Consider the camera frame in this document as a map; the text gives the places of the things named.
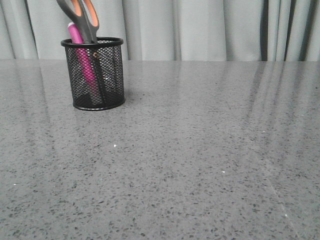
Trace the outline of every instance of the curtain fold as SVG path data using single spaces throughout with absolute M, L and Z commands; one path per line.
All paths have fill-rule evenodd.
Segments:
M 319 0 L 91 1 L 124 60 L 320 59 Z M 65 59 L 69 22 L 56 0 L 0 0 L 0 59 Z

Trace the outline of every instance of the gray speckled countertop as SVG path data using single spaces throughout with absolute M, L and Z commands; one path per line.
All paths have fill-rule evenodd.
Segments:
M 0 63 L 1 240 L 320 239 L 320 63 L 126 61 L 95 112 Z

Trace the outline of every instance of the pink marker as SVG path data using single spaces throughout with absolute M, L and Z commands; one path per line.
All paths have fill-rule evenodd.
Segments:
M 69 23 L 68 30 L 69 30 L 72 42 L 74 44 L 84 43 L 84 40 L 80 34 L 79 29 L 73 22 Z M 94 105 L 102 104 L 103 101 L 99 92 L 99 86 L 97 83 L 96 75 L 91 66 L 87 50 L 85 48 L 77 48 L 76 54 L 82 67 L 83 76 L 86 80 L 86 83 L 89 85 L 90 97 L 91 97 L 92 103 Z

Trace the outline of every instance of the scissor handle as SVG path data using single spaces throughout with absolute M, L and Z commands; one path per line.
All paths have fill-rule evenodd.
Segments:
M 85 44 L 97 43 L 97 30 L 99 19 L 91 0 L 83 0 L 92 19 L 90 22 L 82 0 L 71 0 L 74 10 L 69 7 L 66 0 L 56 0 L 64 13 L 76 24 Z

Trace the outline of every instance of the pen holder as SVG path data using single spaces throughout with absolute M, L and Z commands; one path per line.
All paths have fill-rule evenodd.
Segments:
M 116 37 L 98 43 L 61 41 L 65 48 L 73 106 L 87 111 L 115 108 L 125 102 L 121 45 Z

